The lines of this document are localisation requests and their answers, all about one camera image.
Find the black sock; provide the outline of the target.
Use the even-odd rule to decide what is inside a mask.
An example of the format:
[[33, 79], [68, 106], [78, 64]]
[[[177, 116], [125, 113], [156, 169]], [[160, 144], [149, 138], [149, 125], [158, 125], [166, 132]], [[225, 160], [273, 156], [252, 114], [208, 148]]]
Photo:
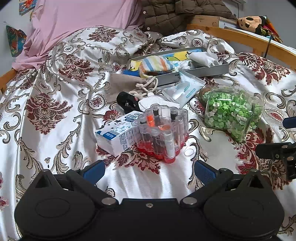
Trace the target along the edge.
[[125, 114], [131, 113], [132, 111], [139, 111], [138, 98], [127, 92], [120, 92], [116, 98], [117, 104], [123, 109]]

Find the brown quilted jacket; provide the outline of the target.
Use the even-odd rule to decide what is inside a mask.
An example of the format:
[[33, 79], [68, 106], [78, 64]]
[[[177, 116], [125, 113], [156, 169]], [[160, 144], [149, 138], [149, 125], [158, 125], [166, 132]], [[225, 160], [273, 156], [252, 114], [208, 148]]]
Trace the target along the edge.
[[140, 4], [144, 15], [144, 29], [163, 36], [185, 31], [195, 15], [236, 20], [221, 0], [142, 0]]

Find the wall poster upper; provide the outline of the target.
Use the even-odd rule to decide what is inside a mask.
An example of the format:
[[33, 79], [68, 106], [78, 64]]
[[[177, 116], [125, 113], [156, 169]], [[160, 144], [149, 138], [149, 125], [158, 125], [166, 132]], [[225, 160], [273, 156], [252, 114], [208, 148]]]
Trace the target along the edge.
[[18, 2], [18, 11], [21, 16], [34, 9], [36, 6], [37, 0], [19, 0]]

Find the floral satin bedspread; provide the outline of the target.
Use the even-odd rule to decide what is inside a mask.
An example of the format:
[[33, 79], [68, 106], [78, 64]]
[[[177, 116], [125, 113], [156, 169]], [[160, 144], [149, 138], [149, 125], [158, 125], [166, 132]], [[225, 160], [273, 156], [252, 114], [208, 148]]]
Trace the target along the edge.
[[[241, 87], [265, 102], [262, 121], [241, 143], [205, 127], [204, 109], [193, 98], [189, 139], [174, 163], [165, 164], [135, 147], [113, 157], [97, 146], [95, 131], [121, 117], [109, 92], [110, 76], [129, 59], [177, 48], [201, 47], [229, 63], [229, 72], [207, 77], [209, 85]], [[245, 174], [258, 169], [271, 183], [285, 210], [282, 240], [295, 240], [295, 181], [288, 181], [282, 161], [260, 159], [258, 144], [294, 142], [295, 130], [282, 126], [295, 116], [295, 72], [200, 30], [162, 37], [139, 29], [92, 27], [58, 43], [39, 69], [20, 71], [1, 98], [1, 240], [18, 240], [14, 210], [26, 188], [43, 169], [64, 174], [102, 159], [106, 166], [98, 187], [123, 198], [180, 199], [201, 188], [194, 163]]]

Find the wall poster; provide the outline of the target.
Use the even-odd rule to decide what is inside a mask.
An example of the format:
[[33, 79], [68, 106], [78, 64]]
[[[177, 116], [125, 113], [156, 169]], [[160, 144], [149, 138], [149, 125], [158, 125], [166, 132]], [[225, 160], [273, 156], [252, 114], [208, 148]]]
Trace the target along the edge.
[[27, 35], [21, 29], [17, 30], [9, 25], [6, 25], [6, 34], [11, 56], [17, 57], [23, 50]]
[[18, 2], [18, 11], [21, 16], [34, 9], [36, 6], [37, 0], [19, 0]]

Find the white wet wipes pack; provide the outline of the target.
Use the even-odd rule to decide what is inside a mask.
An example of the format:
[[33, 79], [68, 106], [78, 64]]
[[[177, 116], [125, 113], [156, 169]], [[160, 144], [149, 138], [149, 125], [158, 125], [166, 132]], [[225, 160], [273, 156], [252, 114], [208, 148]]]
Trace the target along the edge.
[[206, 84], [200, 78], [185, 72], [179, 71], [180, 81], [177, 85], [164, 88], [162, 94], [171, 102], [177, 103], [183, 108], [187, 102]]

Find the white foil pouch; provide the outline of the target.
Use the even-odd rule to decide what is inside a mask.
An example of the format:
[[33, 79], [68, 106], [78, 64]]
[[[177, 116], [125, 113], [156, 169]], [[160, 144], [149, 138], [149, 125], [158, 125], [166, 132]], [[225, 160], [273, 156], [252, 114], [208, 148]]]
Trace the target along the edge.
[[164, 96], [162, 95], [154, 95], [152, 92], [148, 93], [146, 97], [142, 98], [138, 101], [138, 106], [141, 111], [145, 111], [149, 108], [151, 108], [152, 105], [166, 105], [170, 108], [180, 108], [180, 105], [175, 102], [168, 101]]

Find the striped cloth pouch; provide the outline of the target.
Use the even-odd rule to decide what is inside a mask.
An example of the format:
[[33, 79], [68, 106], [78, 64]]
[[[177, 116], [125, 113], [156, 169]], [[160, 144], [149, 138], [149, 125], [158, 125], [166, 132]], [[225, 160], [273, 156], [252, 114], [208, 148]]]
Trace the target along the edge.
[[172, 72], [174, 65], [162, 56], [149, 56], [144, 58], [138, 68], [141, 78], [151, 78]]

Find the plush doll with tan face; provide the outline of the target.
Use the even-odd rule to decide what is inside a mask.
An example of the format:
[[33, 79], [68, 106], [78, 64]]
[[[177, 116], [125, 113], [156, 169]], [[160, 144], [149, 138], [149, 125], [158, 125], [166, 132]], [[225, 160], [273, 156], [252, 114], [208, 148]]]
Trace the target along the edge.
[[248, 32], [264, 37], [272, 37], [278, 43], [283, 43], [275, 27], [267, 16], [245, 16], [237, 20], [238, 26]]

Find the grey tray with colourful lining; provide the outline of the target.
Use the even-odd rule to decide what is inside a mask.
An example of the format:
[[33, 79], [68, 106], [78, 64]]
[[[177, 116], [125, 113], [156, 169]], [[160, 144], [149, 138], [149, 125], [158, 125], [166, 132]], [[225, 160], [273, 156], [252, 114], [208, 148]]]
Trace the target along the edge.
[[188, 58], [188, 54], [190, 52], [206, 52], [205, 48], [194, 47], [194, 48], [183, 48], [183, 49], [174, 49], [170, 51], [163, 51], [154, 54], [148, 54], [145, 56], [135, 57], [128, 61], [127, 69], [122, 73], [126, 75], [140, 77], [139, 75], [139, 65], [141, 61], [149, 56], [162, 56], [166, 58], [170, 63], [172, 63], [175, 69], [172, 72], [165, 73], [162, 75], [156, 76], [159, 80], [159, 85], [168, 85], [175, 82], [178, 82], [179, 70], [182, 69], [187, 73], [190, 73], [196, 77], [208, 77], [213, 75], [222, 75], [228, 72], [228, 63], [223, 60], [222, 65], [213, 66], [213, 67], [204, 67], [199, 65], [198, 63], [190, 60]]

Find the white milk carton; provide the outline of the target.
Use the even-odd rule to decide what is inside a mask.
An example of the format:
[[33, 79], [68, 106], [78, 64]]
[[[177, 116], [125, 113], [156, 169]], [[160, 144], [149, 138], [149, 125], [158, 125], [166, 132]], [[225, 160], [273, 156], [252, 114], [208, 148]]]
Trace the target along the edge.
[[140, 111], [132, 111], [96, 130], [98, 146], [115, 157], [126, 151], [135, 143], [132, 122], [141, 114]]

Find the wall poster lower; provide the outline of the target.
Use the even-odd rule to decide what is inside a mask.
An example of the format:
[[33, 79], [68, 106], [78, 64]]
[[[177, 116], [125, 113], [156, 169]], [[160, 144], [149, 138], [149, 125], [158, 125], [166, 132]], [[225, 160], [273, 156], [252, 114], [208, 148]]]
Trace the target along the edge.
[[23, 50], [27, 35], [21, 29], [17, 30], [9, 25], [6, 25], [6, 34], [11, 56], [17, 57]]

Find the white mattress board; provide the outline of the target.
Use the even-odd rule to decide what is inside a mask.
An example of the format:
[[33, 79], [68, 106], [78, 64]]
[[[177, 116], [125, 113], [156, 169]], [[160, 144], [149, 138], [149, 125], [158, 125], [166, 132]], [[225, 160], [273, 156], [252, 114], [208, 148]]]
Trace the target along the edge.
[[[257, 37], [259, 39], [262, 39], [262, 40], [267, 40], [269, 41], [269, 38], [268, 37], [264, 37], [264, 36], [261, 36], [261, 35], [258, 35], [256, 33], [252, 33], [252, 32], [249, 32], [249, 31], [245, 31], [245, 30], [241, 30], [241, 29], [237, 29], [237, 28], [233, 28], [233, 27], [224, 27], [224, 29], [227, 29], [227, 30], [232, 30], [232, 31], [236, 31], [236, 32], [240, 32], [240, 33], [245, 33], [245, 34], [248, 34], [248, 35], [251, 35], [253, 37]], [[293, 47], [290, 47], [290, 46], [286, 46], [284, 44], [281, 44], [281, 43], [278, 43], [277, 41], [275, 40], [272, 40], [271, 41], [273, 44], [277, 45], [278, 47], [283, 47], [284, 49], [286, 50], [289, 50], [291, 52], [295, 52], [295, 48]]]

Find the white crumpled cloth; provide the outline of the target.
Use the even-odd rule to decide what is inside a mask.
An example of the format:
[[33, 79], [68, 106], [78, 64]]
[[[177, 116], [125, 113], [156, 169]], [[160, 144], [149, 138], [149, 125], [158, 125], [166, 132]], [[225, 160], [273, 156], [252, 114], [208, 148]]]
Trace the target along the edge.
[[223, 58], [219, 57], [215, 53], [206, 52], [190, 52], [188, 58], [201, 66], [213, 67], [223, 64]]

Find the wooden box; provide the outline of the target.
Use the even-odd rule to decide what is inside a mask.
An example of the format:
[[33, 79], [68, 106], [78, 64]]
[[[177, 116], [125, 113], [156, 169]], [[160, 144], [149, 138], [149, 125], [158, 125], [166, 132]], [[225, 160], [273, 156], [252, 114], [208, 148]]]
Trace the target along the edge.
[[206, 16], [206, 15], [195, 15], [190, 24], [195, 24], [199, 26], [207, 26], [207, 27], [232, 27], [237, 28], [237, 21], [223, 18], [220, 16]]

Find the jar of green paper stars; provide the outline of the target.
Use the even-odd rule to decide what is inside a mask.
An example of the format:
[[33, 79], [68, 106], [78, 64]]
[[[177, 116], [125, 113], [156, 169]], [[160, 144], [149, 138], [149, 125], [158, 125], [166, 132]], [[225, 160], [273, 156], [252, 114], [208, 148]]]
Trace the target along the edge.
[[238, 143], [256, 129], [264, 111], [261, 99], [238, 87], [207, 85], [199, 97], [205, 108], [205, 125], [226, 132]]

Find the pink cloth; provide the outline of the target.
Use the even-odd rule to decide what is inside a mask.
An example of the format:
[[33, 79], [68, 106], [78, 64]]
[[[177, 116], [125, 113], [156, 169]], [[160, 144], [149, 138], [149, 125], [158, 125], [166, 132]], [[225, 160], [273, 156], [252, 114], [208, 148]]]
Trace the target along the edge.
[[37, 1], [15, 71], [36, 68], [61, 40], [77, 30], [107, 26], [133, 29], [144, 22], [140, 1]]

